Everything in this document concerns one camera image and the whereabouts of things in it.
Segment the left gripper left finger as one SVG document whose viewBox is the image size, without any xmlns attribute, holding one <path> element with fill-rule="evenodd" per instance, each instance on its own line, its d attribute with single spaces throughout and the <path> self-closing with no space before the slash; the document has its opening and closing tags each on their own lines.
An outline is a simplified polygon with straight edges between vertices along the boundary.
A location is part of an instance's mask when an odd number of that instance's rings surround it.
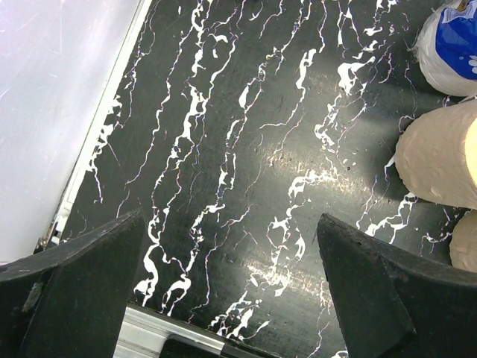
<svg viewBox="0 0 477 358">
<path fill-rule="evenodd" d="M 112 357 L 144 235 L 134 210 L 1 266 L 1 356 Z"/>
</svg>

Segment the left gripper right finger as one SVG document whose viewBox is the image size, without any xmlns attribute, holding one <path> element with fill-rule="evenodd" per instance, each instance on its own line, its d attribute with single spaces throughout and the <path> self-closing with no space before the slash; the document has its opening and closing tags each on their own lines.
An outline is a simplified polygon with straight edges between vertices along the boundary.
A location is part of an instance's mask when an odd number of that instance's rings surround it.
<svg viewBox="0 0 477 358">
<path fill-rule="evenodd" d="M 476 274 L 375 239 L 328 213 L 320 257 L 350 357 L 475 357 Z"/>
</svg>

